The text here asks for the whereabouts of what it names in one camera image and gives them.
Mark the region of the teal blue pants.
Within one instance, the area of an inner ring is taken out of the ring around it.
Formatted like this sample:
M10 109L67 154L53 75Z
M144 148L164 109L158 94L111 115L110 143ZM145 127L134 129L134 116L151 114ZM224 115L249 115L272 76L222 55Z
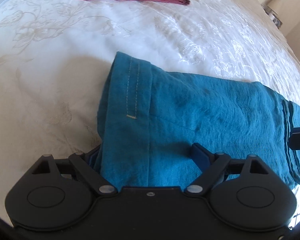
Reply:
M200 175L195 142L234 159L258 155L290 188L300 184L300 151L288 137L300 106L259 82L166 72L117 53L97 113L102 144L93 165L124 186L187 187Z

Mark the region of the white floral bedspread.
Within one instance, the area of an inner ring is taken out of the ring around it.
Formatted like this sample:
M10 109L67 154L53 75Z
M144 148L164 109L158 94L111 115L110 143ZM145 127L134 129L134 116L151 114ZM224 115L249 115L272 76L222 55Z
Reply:
M260 82L300 106L300 62L256 0L190 5L7 0L0 7L0 218L42 155L100 142L96 116L118 51L169 72Z

